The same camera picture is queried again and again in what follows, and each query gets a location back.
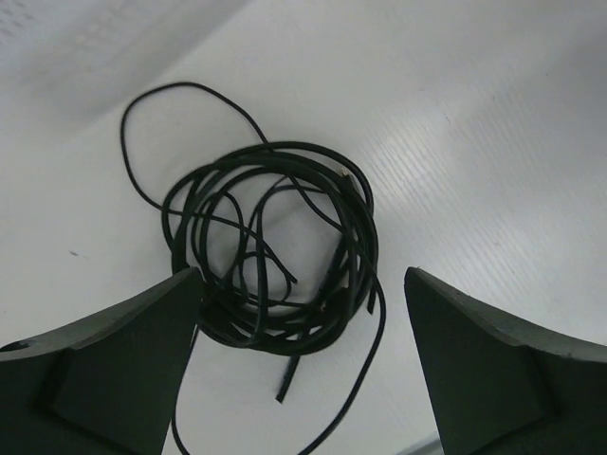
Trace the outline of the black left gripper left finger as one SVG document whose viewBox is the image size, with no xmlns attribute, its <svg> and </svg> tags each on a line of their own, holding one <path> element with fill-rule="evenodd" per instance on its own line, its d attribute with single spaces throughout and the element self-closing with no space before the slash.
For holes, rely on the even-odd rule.
<svg viewBox="0 0 607 455">
<path fill-rule="evenodd" d="M 4 454 L 159 454 L 202 299 L 197 269 L 1 349 Z"/>
</svg>

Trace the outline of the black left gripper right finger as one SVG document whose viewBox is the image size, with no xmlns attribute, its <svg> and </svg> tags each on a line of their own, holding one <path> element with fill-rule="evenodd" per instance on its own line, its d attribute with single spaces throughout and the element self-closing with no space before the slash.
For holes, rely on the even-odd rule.
<svg viewBox="0 0 607 455">
<path fill-rule="evenodd" d="M 603 454 L 606 348 L 468 296 L 420 268 L 404 292 L 446 454 Z"/>
</svg>

